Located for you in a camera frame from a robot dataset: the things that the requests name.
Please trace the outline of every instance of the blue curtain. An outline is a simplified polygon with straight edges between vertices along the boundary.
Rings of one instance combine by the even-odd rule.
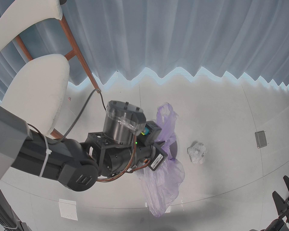
[[[0,1],[0,14],[12,2]],[[145,67],[163,78],[176,67],[195,76],[201,66],[289,84],[288,0],[67,0],[62,10],[103,84],[116,70],[131,80]],[[56,19],[20,36],[33,58],[71,50]],[[1,51],[0,99],[25,62],[14,41]],[[78,85],[87,75],[76,57],[69,62]]]

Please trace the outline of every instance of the crumpled plastic bag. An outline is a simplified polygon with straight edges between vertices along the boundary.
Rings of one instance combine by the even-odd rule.
[[[204,163],[207,149],[203,143],[196,143],[194,146],[188,148],[188,154],[194,164]]]
[[[157,125],[162,128],[156,141],[166,141],[162,149],[168,158],[155,170],[144,168],[136,171],[150,212],[160,217],[179,195],[179,186],[185,178],[183,165],[172,157],[170,145],[176,141],[175,123],[178,114],[172,105],[165,103],[158,108]]]

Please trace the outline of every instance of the purple plastic bag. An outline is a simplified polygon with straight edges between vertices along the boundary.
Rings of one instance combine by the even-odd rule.
[[[156,171],[152,171],[150,168],[136,171],[149,210],[155,217],[163,215],[178,197],[179,186],[185,178],[183,165],[177,159],[172,158],[170,152],[170,145],[176,141],[177,117],[178,114],[169,103],[164,103],[158,108],[156,123],[162,128],[162,131],[156,141],[166,141],[162,149],[168,154],[168,158]]]

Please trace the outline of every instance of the white floor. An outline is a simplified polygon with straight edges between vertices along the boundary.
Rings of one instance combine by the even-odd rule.
[[[179,115],[177,158],[186,177],[170,213],[151,215],[134,174],[108,184],[97,182],[77,193],[11,168],[0,188],[32,230],[249,231],[265,229],[277,218],[272,192],[289,196],[283,181],[289,176],[287,88],[245,77],[196,76],[190,82],[175,75],[162,85],[149,76],[114,81],[103,90],[106,102],[116,99],[141,106],[147,119],[154,119],[157,107],[169,102]],[[68,86],[57,130],[66,132],[92,89],[90,84],[81,91]],[[104,118],[95,94],[68,138],[84,141],[88,132],[102,131]],[[257,149],[254,133],[262,130],[268,145]],[[202,165],[192,164],[187,154],[194,141],[209,150]],[[77,221],[60,216],[59,199],[76,202]]]

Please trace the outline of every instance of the barcode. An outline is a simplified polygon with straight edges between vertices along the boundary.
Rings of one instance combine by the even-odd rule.
[[[155,161],[151,164],[151,168],[155,169],[155,167],[158,165],[158,163],[163,159],[163,155],[159,154],[158,157],[155,159]]]

